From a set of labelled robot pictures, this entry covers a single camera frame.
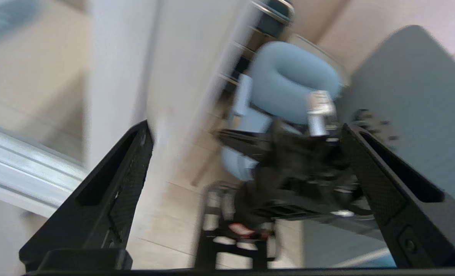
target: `metal screw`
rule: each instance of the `metal screw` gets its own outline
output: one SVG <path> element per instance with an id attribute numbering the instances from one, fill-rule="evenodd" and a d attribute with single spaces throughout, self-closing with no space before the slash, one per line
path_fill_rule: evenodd
<path id="1" fill-rule="evenodd" d="M 406 240 L 405 246 L 410 253 L 415 253 L 417 251 L 417 246 L 412 240 Z"/>

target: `blue chair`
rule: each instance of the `blue chair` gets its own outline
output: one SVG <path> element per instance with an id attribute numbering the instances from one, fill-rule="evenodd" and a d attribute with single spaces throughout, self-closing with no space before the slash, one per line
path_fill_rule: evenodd
<path id="1" fill-rule="evenodd" d="M 308 94 L 326 90 L 334 100 L 340 87 L 337 72 L 321 58 L 286 42 L 267 43 L 255 55 L 250 76 L 239 77 L 228 128 L 264 133 L 273 117 L 307 125 Z M 240 180 L 251 179 L 253 159 L 228 147 L 221 155 L 227 171 Z"/>

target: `chair backrest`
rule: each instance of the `chair backrest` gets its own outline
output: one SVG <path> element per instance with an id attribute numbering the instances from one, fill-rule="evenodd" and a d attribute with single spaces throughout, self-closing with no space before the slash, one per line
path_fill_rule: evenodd
<path id="1" fill-rule="evenodd" d="M 250 76 L 251 103 L 296 124 L 308 122 L 308 93 L 326 90 L 336 99 L 340 92 L 340 78 L 329 64 L 286 42 L 263 45 L 251 64 Z"/>

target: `gray panel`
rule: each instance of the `gray panel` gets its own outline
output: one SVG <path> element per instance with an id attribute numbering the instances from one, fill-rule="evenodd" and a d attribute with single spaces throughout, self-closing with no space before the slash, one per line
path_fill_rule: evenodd
<path id="1" fill-rule="evenodd" d="M 409 26 L 389 37 L 343 94 L 336 103 L 342 121 L 359 108 L 391 121 L 401 139 L 397 154 L 455 198 L 455 61 L 426 31 Z M 308 267 L 337 264 L 380 242 L 316 222 L 303 230 Z"/>

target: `chair armrest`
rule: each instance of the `chair armrest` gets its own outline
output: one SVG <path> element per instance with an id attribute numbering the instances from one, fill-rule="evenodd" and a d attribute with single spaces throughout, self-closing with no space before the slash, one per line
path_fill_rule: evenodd
<path id="1" fill-rule="evenodd" d="M 250 97 L 252 94 L 253 80 L 251 77 L 240 74 L 239 84 L 234 95 L 234 102 L 232 112 L 234 116 L 247 115 L 248 108 L 250 108 Z"/>

